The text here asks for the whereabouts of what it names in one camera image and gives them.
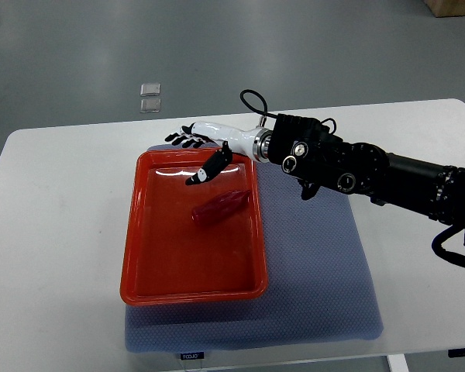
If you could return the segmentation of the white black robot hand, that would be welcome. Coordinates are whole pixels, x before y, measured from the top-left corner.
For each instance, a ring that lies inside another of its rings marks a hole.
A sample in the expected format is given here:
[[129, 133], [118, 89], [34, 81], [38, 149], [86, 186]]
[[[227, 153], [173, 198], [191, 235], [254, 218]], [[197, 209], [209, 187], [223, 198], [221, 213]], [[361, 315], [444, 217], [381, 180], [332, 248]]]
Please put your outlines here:
[[268, 147], [272, 131], [262, 126], [245, 131], [213, 122], [193, 122], [180, 126], [167, 135], [165, 141], [173, 146], [199, 148], [215, 144], [219, 148], [204, 162], [198, 171], [190, 176], [187, 186], [210, 182], [225, 170], [235, 155], [247, 157], [253, 162], [267, 163]]

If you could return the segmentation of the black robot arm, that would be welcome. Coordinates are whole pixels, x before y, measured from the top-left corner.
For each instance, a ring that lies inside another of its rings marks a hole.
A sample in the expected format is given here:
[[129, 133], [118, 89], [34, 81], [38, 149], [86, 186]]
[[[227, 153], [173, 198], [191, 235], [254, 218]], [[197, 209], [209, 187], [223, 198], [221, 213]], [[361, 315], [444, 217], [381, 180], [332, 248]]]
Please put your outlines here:
[[260, 155], [298, 180], [304, 200], [321, 187], [366, 195], [375, 205], [396, 205], [445, 224], [432, 251], [465, 268], [465, 168], [432, 164], [387, 153], [369, 143], [347, 143], [336, 136], [329, 119], [272, 114], [273, 132], [260, 142]]

